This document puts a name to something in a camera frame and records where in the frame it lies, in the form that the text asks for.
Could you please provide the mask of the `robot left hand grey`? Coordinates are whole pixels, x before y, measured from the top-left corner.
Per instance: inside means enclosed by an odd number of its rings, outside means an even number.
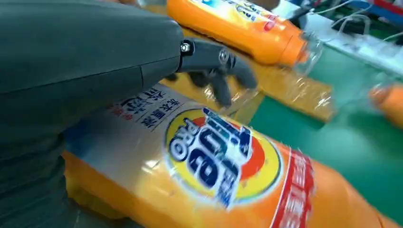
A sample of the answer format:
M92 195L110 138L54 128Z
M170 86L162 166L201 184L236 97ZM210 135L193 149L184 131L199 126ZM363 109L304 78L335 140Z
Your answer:
M55 137L176 72L204 72L223 105L226 75L257 86L242 59L185 38L168 16L102 0L3 0L0 143Z

